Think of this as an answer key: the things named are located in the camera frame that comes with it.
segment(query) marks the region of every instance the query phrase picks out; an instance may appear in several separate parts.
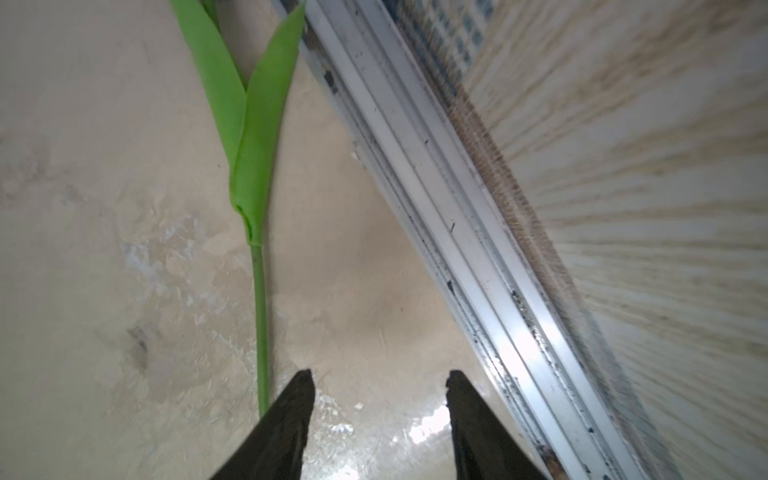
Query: green plant stem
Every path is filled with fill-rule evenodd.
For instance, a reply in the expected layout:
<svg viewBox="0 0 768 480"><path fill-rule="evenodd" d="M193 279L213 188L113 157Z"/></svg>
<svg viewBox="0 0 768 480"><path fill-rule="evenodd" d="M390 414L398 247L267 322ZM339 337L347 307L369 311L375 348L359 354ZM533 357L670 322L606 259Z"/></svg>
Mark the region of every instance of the green plant stem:
<svg viewBox="0 0 768 480"><path fill-rule="evenodd" d="M253 261L253 294L256 297L256 375L259 389L259 416L270 407L270 351L266 332L266 290L261 245L250 247Z"/></svg>

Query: beige floor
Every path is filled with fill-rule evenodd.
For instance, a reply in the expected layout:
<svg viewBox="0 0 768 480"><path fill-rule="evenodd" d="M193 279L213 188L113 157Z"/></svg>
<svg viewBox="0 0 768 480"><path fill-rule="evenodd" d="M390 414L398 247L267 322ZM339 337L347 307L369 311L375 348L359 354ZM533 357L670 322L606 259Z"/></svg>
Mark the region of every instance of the beige floor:
<svg viewBox="0 0 768 480"><path fill-rule="evenodd" d="M274 12L222 16L252 66ZM206 478L257 421L250 261L168 4L3 2L0 39L0 476ZM448 371L499 399L353 148L300 61L275 381L319 386L304 478L450 478Z"/></svg>

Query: green leaf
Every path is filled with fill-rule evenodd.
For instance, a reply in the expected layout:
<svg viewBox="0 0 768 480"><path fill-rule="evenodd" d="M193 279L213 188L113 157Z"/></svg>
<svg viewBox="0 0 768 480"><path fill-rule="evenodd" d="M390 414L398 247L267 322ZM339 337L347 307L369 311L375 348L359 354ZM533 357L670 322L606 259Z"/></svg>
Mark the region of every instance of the green leaf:
<svg viewBox="0 0 768 480"><path fill-rule="evenodd" d="M203 0L203 10L205 10L208 18L214 23L216 30L221 31L219 27L219 14L216 13L216 0Z"/></svg>
<svg viewBox="0 0 768 480"><path fill-rule="evenodd" d="M216 25L198 0L170 0L170 4L192 52L231 170L237 159L246 106L240 73Z"/></svg>
<svg viewBox="0 0 768 480"><path fill-rule="evenodd" d="M261 245L280 122L303 30L302 3L278 25L248 83L243 136L230 169L230 201L254 246Z"/></svg>

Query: artificial plant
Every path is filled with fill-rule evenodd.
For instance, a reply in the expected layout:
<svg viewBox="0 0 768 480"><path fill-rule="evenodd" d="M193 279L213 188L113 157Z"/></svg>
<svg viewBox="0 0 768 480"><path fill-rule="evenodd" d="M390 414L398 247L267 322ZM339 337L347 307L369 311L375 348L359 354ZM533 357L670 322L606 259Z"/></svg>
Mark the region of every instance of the artificial plant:
<svg viewBox="0 0 768 480"><path fill-rule="evenodd" d="M219 131L230 167L230 202L241 215L253 259L259 414L270 403L263 221L280 120L304 29L304 4L277 27L256 69L243 84L219 33L214 0L170 0Z"/></svg>

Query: aluminum rail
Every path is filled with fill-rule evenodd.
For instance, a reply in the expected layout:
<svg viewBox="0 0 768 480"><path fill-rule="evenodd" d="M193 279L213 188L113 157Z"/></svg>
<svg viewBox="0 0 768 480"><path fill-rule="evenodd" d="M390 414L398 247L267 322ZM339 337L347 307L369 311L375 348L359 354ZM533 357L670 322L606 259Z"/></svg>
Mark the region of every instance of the aluminum rail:
<svg viewBox="0 0 768 480"><path fill-rule="evenodd" d="M304 58L528 441L572 480L646 478L381 2L306 16Z"/></svg>

